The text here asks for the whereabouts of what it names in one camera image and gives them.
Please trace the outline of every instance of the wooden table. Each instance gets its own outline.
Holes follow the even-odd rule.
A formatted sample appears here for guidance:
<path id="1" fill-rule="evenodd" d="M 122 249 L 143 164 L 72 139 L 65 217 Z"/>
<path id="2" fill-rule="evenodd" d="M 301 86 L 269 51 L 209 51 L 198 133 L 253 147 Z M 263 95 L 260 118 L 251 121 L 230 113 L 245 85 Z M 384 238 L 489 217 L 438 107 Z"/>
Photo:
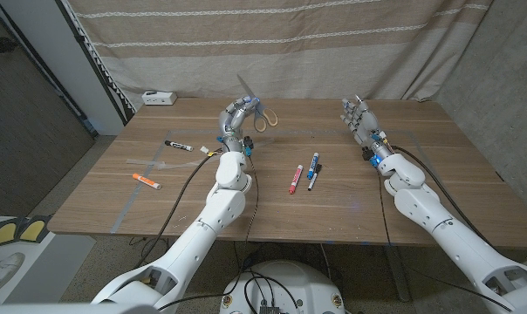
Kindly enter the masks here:
<path id="1" fill-rule="evenodd" d="M 143 106 L 78 185 L 49 223 L 59 234 L 153 236 L 165 221 L 194 167 L 147 171 L 127 159 L 162 160 L 180 165 L 201 160 L 201 146 L 217 149 L 217 117 L 231 99 L 178 99 L 173 106 Z M 252 160 L 259 203 L 251 241 L 387 243 L 376 171 L 361 158 L 360 147 L 340 120 L 341 101 L 266 99 L 279 125 L 256 133 L 252 117 L 243 130 L 259 147 Z M 497 247 L 527 248 L 527 208 L 465 134 L 435 102 L 368 102 L 393 145 L 404 147 L 430 165 L 462 211 Z M 193 152 L 167 147 L 164 140 L 191 145 Z M 307 191 L 311 157 L 324 165 Z M 305 167 L 297 192 L 289 195 L 297 165 Z M 190 182 L 164 236 L 179 236 L 198 216 L 215 183 L 218 158 Z M 138 184 L 146 174 L 161 190 Z M 428 184 L 457 216 L 430 178 Z M 246 194 L 246 209 L 220 235 L 244 240 L 254 213 L 257 189 Z M 423 229 L 401 215 L 385 190 L 387 227 L 398 245 L 432 245 Z"/>

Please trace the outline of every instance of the sneaker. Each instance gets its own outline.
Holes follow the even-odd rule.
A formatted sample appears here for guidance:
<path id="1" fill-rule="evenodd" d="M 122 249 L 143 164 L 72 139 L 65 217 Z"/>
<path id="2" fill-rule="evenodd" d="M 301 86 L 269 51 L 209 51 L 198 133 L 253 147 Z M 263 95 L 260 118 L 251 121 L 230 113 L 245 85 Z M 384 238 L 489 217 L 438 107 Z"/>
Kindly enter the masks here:
<path id="1" fill-rule="evenodd" d="M 0 261 L 0 289 L 17 273 L 24 260 L 25 255 L 17 252 Z"/>

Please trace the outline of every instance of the marker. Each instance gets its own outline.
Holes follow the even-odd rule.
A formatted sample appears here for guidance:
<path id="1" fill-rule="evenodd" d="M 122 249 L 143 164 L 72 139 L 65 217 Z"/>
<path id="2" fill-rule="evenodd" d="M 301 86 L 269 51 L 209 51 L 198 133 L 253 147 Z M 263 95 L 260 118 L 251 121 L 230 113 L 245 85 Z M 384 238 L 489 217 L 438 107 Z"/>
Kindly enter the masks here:
<path id="1" fill-rule="evenodd" d="M 289 188 L 289 194 L 295 193 L 295 188 L 297 188 L 298 179 L 300 179 L 300 174 L 302 174 L 302 165 L 298 165 L 297 172 L 295 173 L 295 177 L 292 178 L 291 187 Z"/>
<path id="2" fill-rule="evenodd" d="M 314 187 L 314 182 L 316 182 L 316 178 L 318 177 L 318 173 L 320 170 L 322 170 L 322 165 L 317 164 L 316 171 L 314 172 L 314 175 L 312 176 L 312 181 L 310 181 L 310 185 L 308 186 L 309 191 L 312 191 L 312 187 Z"/>
<path id="3" fill-rule="evenodd" d="M 316 167 L 316 163 L 318 163 L 318 153 L 314 153 L 314 157 L 312 157 L 312 163 L 310 164 L 310 169 L 308 170 L 308 180 L 312 178 L 312 175 L 314 174 L 314 168 Z"/>
<path id="4" fill-rule="evenodd" d="M 147 184 L 147 185 L 148 185 L 149 187 L 151 187 L 151 188 L 154 188 L 154 189 L 161 189 L 161 184 L 159 184 L 159 183 L 155 183 L 155 182 L 149 180 L 149 179 L 146 178 L 146 177 L 142 177 L 142 176 L 139 175 L 139 174 L 133 174 L 132 176 L 133 176 L 133 178 L 134 178 L 135 180 L 137 180 L 137 181 L 139 181 L 139 182 L 143 182 L 143 183 Z"/>
<path id="5" fill-rule="evenodd" d="M 191 146 L 180 144 L 180 143 L 176 143 L 176 142 L 171 142 L 170 140 L 165 140 L 165 144 L 167 144 L 170 147 L 180 148 L 180 149 L 183 149 L 183 150 L 187 150 L 189 152 L 194 150 L 194 148 L 191 147 Z"/>

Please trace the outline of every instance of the blue marker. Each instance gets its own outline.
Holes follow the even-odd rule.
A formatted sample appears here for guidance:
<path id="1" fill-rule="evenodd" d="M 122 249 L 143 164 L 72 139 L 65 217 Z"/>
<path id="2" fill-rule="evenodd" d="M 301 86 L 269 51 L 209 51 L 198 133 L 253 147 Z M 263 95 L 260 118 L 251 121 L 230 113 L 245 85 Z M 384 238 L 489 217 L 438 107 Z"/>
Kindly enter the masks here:
<path id="1" fill-rule="evenodd" d="M 312 179 L 312 176 L 314 175 L 314 169 L 316 168 L 316 164 L 318 163 L 318 153 L 314 153 L 314 157 L 312 158 L 312 164 L 310 164 L 310 170 L 308 170 L 308 180 Z"/>

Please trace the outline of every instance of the table leg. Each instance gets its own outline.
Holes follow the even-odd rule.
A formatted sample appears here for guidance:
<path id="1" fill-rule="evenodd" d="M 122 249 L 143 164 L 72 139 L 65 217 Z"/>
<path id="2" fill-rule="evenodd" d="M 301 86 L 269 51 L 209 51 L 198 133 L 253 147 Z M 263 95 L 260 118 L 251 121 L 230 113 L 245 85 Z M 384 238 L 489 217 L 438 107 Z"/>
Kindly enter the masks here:
<path id="1" fill-rule="evenodd" d="M 397 290 L 397 295 L 401 302 L 411 301 L 411 293 L 409 292 L 409 284 L 407 282 L 407 277 L 405 276 L 405 270 L 401 264 L 399 258 L 395 255 L 395 250 L 397 247 L 384 247 L 384 254 L 386 254 L 387 262 L 389 263 L 389 268 L 392 271 L 394 278 L 395 289 Z"/>

